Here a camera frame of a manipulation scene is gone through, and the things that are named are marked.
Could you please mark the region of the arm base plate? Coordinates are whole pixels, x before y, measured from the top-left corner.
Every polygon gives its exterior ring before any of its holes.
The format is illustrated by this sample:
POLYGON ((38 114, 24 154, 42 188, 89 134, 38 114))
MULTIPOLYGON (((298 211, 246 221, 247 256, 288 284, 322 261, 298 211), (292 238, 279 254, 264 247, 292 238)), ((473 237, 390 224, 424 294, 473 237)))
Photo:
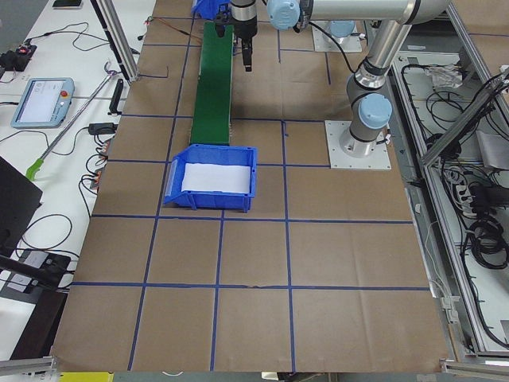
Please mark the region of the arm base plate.
POLYGON ((325 30, 331 37, 323 34, 315 26, 312 27, 314 50, 316 52, 339 52, 337 42, 346 53, 361 53, 363 48, 356 22, 350 21, 315 21, 316 25, 325 30))
POLYGON ((335 170, 390 170, 383 133, 374 142, 359 142, 351 135, 350 121, 325 120, 330 167, 335 170))

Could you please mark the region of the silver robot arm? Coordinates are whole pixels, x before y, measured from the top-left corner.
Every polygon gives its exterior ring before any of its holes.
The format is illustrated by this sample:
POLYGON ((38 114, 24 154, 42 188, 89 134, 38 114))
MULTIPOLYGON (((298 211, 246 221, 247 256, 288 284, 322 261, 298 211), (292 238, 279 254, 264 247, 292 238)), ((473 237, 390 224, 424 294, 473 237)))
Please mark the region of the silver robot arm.
POLYGON ((353 120, 342 140, 352 151, 375 145, 389 122, 392 106, 379 89, 411 26, 434 19, 448 5, 448 1, 268 1, 266 11, 279 30, 304 29, 314 20, 381 21, 369 53, 348 80, 353 120))

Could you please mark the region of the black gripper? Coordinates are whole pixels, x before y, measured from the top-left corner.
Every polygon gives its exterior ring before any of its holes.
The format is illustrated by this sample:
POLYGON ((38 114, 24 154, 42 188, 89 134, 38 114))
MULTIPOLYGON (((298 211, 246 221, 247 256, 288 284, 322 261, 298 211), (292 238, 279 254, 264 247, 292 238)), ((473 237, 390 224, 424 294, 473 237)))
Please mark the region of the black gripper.
POLYGON ((214 22, 218 37, 224 36, 227 25, 233 26, 235 35, 242 40, 243 66, 246 72, 251 72, 252 39, 258 32, 255 0, 222 1, 214 22))

